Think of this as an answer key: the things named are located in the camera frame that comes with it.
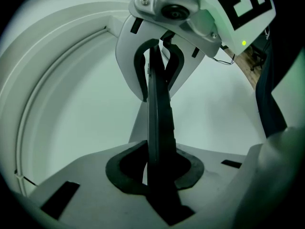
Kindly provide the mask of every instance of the bolt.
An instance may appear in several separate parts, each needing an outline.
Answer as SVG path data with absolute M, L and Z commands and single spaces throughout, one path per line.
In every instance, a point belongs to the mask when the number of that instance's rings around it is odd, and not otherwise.
M 140 0 L 141 4 L 147 6 L 149 4 L 149 0 Z

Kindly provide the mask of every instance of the wooden surface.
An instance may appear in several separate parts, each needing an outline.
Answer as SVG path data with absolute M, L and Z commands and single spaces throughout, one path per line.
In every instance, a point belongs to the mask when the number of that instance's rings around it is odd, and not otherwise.
M 229 49 L 224 50 L 231 58 L 233 57 L 234 53 Z M 238 65 L 238 67 L 242 70 L 242 72 L 245 74 L 247 79 L 249 80 L 251 86 L 253 89 L 255 89 L 256 83 L 261 75 L 262 69 L 260 66 L 257 66 L 254 68 L 254 71 L 251 71 L 252 65 L 255 65 L 258 61 L 254 60 L 252 57 L 252 48 L 248 47 L 244 52 L 242 52 L 237 57 L 235 56 L 234 61 Z

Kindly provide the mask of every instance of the black rectangular slot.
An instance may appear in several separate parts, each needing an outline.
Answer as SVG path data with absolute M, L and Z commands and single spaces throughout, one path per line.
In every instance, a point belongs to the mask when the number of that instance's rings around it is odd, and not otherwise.
M 198 52 L 199 52 L 199 48 L 195 48 L 195 50 L 194 50 L 194 52 L 193 52 L 193 54 L 192 54 L 192 57 L 193 57 L 193 58 L 196 58 Z
M 231 167 L 234 167 L 234 168 L 237 168 L 239 169 L 240 166 L 242 165 L 242 163 L 239 163 L 239 162 L 235 162 L 235 161 L 232 161 L 232 160 L 224 160 L 223 162 L 221 162 L 223 165 L 226 165 L 226 166 L 231 166 Z
M 228 46 L 227 46 L 227 45 L 225 45 L 225 46 L 220 45 L 220 48 L 221 48 L 222 50 L 225 50 L 225 49 L 228 48 Z
M 41 209 L 54 219 L 58 219 L 69 201 L 74 196 L 79 184 L 66 181 L 49 199 Z
M 135 22 L 133 23 L 132 30 L 130 32 L 133 34 L 138 33 L 138 30 L 139 30 L 142 22 L 143 22 L 143 19 L 136 18 Z

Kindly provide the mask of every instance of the wire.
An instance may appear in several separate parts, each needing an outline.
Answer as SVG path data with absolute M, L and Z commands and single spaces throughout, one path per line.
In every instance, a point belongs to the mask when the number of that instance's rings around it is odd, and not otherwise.
M 268 40 L 269 37 L 270 37 L 270 29 L 269 29 L 269 26 L 265 29 L 265 36 L 266 36 L 266 39 Z
M 234 57 L 235 57 L 235 54 L 233 55 L 233 58 L 232 58 L 231 62 L 226 62 L 226 61 L 222 61 L 222 60 L 217 60 L 217 59 L 215 59 L 215 58 L 213 58 L 213 59 L 214 59 L 216 62 L 225 64 L 225 65 L 231 65 L 231 64 L 234 64 L 234 63 L 235 63 Z
M 263 48 L 263 53 L 262 53 L 262 55 L 265 53 L 265 51 L 267 50 L 267 48 L 270 46 L 270 41 L 271 40 L 267 40 L 267 42 L 266 42 L 266 44 L 265 44 L 265 46 L 264 46 L 264 48 Z M 259 64 L 261 65 L 261 67 L 262 67 L 262 58 L 259 60 Z

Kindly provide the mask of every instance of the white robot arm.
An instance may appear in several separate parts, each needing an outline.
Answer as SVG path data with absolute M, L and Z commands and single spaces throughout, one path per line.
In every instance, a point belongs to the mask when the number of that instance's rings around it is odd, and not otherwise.
M 128 86 L 145 102 L 142 55 L 160 39 L 171 53 L 170 65 L 175 64 L 167 70 L 173 96 L 204 55 L 213 58 L 222 43 L 240 54 L 275 17 L 272 0 L 132 0 L 129 11 L 116 58 Z

